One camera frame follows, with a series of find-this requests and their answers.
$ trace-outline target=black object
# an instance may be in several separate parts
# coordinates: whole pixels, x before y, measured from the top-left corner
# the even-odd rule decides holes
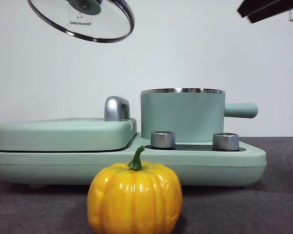
[[[212,145],[182,145],[177,144],[174,148],[156,148],[152,147],[151,145],[146,145],[145,148],[150,150],[178,150],[178,151],[222,151],[226,152],[224,150],[217,150],[214,149]],[[231,152],[242,152],[246,151],[245,148],[240,147],[238,150],[231,151]]]
[[[238,12],[255,23],[292,9],[293,0],[244,0]]]

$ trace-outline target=white wall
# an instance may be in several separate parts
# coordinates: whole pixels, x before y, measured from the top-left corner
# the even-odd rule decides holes
[[[128,0],[133,34],[97,44],[48,26],[26,0],[0,0],[0,123],[103,117],[118,95],[140,125],[142,90],[204,87],[259,107],[255,119],[226,118],[225,131],[293,136],[293,22],[285,13],[252,25],[241,2]]]

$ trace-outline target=pot handle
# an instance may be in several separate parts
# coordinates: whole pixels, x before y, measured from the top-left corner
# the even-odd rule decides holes
[[[104,121],[121,121],[130,118],[129,102],[118,96],[110,96],[105,101]]]
[[[258,108],[254,103],[226,103],[225,117],[254,118]]]

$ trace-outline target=pot rim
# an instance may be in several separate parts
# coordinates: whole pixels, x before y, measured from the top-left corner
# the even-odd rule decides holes
[[[206,93],[206,94],[225,94],[224,90],[220,89],[206,89],[206,88],[165,88],[165,89],[148,89],[143,90],[143,94],[155,93]]]

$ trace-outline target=appliance base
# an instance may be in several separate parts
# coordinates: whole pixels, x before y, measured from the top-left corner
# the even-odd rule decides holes
[[[105,152],[4,152],[0,176],[10,182],[34,185],[89,185],[104,167],[129,162],[136,149],[150,140],[137,134],[123,149]],[[244,151],[145,149],[141,160],[162,163],[178,175],[181,185],[245,186],[257,182],[266,168],[266,152],[240,142]]]

